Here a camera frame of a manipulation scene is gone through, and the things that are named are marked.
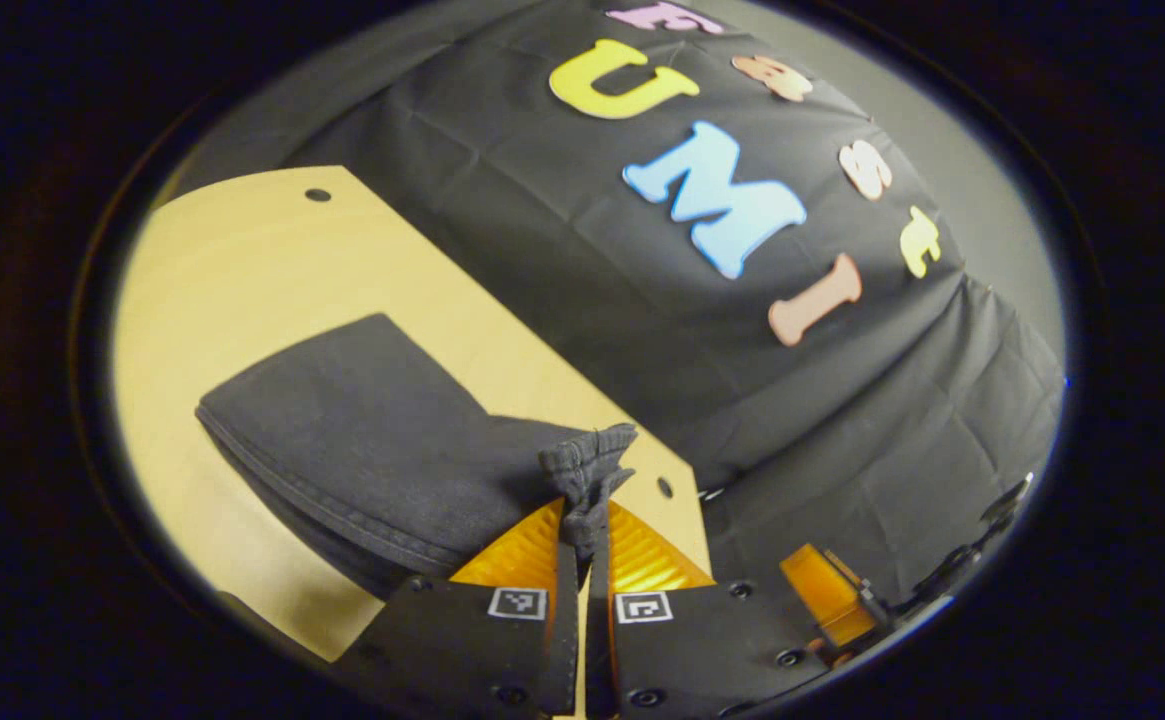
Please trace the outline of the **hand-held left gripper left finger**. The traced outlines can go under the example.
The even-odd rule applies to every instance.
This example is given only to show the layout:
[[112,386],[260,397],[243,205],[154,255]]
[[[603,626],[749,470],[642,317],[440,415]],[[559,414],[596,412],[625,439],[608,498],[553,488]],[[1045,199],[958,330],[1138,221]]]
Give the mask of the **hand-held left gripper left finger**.
[[449,578],[402,583],[338,678],[395,719],[573,714],[579,583],[563,509],[531,511]]

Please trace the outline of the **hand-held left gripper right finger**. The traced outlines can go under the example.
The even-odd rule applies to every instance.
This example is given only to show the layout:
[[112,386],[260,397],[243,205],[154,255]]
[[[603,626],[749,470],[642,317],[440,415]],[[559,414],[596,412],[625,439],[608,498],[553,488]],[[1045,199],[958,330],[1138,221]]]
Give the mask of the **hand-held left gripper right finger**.
[[829,673],[757,583],[715,583],[617,502],[588,591],[591,719],[730,719]]

